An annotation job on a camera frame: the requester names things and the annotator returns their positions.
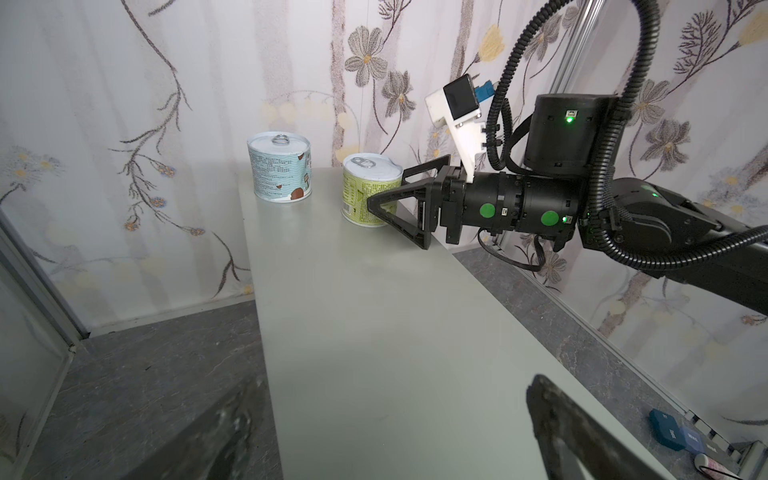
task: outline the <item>glass panel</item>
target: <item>glass panel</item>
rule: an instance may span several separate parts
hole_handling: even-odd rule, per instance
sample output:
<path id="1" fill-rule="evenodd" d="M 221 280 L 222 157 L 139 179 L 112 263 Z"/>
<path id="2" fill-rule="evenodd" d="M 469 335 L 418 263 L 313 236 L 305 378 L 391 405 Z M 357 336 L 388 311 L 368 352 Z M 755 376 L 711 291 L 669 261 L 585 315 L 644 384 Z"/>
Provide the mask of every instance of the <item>glass panel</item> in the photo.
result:
<path id="1" fill-rule="evenodd" d="M 64 340 L 0 266 L 0 478 L 21 472 L 67 360 Z"/>

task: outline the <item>wall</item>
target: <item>wall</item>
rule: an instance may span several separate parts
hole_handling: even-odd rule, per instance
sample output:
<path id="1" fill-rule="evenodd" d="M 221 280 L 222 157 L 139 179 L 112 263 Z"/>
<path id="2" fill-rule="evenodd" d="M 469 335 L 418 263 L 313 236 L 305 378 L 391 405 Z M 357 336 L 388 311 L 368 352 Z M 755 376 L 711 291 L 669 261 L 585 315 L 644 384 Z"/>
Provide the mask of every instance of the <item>wall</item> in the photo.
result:
<path id="1" fill-rule="evenodd" d="M 89 329 L 247 295 L 251 134 L 305 135 L 316 167 L 452 152 L 422 99 L 464 71 L 498 80 L 542 3 L 3 2 L 0 208 Z M 513 84 L 520 115 L 564 31 L 538 43 L 525 105 Z"/>
<path id="2" fill-rule="evenodd" d="M 657 53 L 616 177 L 648 179 L 745 223 L 768 223 L 768 2 L 660 6 Z M 571 90 L 620 91 L 638 32 L 631 4 L 608 1 Z M 532 257 L 530 236 L 510 238 L 507 251 Z M 578 239 L 548 252 L 535 279 L 727 439 L 768 439 L 764 315 L 654 280 L 582 250 Z"/>

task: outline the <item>light blue tin can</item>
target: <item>light blue tin can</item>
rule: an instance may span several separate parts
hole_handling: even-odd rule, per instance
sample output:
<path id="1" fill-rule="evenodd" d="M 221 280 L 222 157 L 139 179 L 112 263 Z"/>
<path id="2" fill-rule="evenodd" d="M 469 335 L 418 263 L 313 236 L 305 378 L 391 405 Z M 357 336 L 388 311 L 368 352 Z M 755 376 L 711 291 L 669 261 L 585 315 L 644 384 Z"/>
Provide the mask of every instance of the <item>light blue tin can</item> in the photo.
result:
<path id="1" fill-rule="evenodd" d="M 248 139 L 253 190 L 270 202 L 286 204 L 312 193 L 310 141 L 282 131 L 265 131 Z"/>

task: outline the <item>blue block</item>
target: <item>blue block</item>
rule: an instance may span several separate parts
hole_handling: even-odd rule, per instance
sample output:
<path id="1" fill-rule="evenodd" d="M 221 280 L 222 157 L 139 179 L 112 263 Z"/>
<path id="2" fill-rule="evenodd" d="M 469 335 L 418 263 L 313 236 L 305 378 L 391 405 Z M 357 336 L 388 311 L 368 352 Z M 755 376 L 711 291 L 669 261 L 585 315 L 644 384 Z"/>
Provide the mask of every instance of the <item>blue block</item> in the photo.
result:
<path id="1" fill-rule="evenodd" d="M 688 452 L 698 455 L 700 453 L 706 453 L 704 442 L 701 440 L 701 435 L 696 430 L 691 430 L 686 426 L 680 427 L 680 431 L 683 433 L 685 439 L 685 449 Z"/>
<path id="2" fill-rule="evenodd" d="M 661 445 L 673 450 L 686 447 L 685 438 L 672 415 L 653 409 L 648 417 L 654 436 Z"/>
<path id="3" fill-rule="evenodd" d="M 484 84 L 480 85 L 475 89 L 475 96 L 478 99 L 478 103 L 488 100 L 490 97 L 493 96 L 493 84 L 490 80 L 487 80 Z"/>

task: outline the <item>tin can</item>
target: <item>tin can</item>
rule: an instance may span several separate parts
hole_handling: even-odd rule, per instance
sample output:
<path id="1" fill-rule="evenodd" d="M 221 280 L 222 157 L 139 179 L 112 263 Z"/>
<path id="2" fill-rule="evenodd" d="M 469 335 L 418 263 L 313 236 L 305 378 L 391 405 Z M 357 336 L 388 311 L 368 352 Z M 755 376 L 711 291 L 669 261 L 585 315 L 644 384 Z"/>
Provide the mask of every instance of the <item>tin can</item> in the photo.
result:
<path id="1" fill-rule="evenodd" d="M 368 197 L 397 188 L 402 183 L 402 167 L 377 154 L 352 154 L 344 159 L 344 192 L 341 212 L 344 218 L 362 227 L 386 225 L 368 211 Z M 394 214 L 397 202 L 383 204 Z"/>
<path id="2" fill-rule="evenodd" d="M 270 202 L 287 204 L 312 193 L 310 141 L 282 131 L 248 139 L 253 191 Z"/>

